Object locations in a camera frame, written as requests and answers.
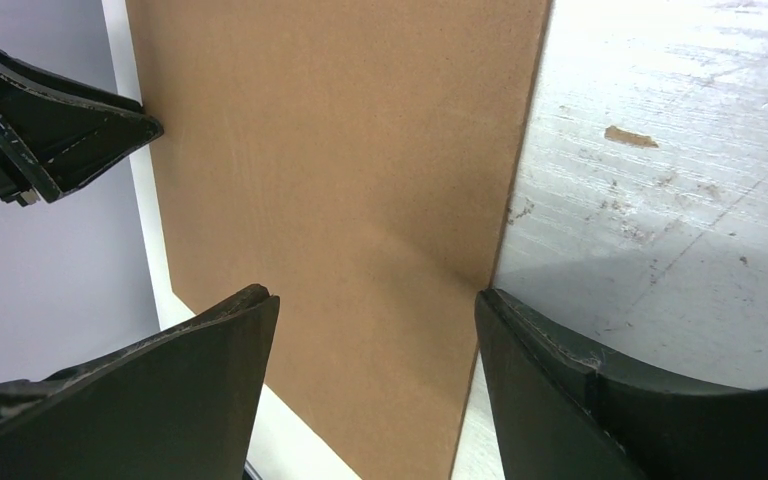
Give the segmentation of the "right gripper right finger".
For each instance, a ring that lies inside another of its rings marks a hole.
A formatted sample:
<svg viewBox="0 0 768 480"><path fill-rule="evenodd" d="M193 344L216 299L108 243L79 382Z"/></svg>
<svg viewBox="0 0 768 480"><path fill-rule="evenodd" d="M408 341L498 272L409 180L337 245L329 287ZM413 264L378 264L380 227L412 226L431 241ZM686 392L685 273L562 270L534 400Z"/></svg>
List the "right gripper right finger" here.
<svg viewBox="0 0 768 480"><path fill-rule="evenodd" d="M768 388L670 372L495 288L474 305L509 479L768 479Z"/></svg>

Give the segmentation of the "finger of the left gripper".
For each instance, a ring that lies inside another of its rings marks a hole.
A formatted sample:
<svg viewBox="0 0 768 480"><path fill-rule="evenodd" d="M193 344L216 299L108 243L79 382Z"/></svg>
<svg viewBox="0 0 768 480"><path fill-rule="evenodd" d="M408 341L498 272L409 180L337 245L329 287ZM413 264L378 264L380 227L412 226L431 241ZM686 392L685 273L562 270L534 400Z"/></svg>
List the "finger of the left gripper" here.
<svg viewBox="0 0 768 480"><path fill-rule="evenodd" d="M0 49L1 201L56 202L163 133L139 102Z"/></svg>

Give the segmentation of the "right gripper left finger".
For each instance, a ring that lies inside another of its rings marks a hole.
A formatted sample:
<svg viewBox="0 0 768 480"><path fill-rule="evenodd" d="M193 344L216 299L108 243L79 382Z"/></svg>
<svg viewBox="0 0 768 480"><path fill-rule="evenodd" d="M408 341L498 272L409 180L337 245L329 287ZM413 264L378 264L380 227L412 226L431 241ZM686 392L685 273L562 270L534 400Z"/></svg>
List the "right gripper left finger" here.
<svg viewBox="0 0 768 480"><path fill-rule="evenodd" d="M0 479L251 479L280 300L253 284L42 380L0 383Z"/></svg>

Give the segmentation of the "white brown backing board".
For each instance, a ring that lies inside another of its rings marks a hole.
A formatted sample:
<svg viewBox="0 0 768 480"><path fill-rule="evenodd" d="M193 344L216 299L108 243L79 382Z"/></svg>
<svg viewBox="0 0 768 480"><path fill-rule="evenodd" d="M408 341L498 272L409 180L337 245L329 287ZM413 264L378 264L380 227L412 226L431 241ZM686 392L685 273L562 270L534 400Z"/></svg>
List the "white brown backing board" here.
<svg viewBox="0 0 768 480"><path fill-rule="evenodd" d="M446 479L548 5L131 1L171 285L281 299L267 385L364 479Z"/></svg>

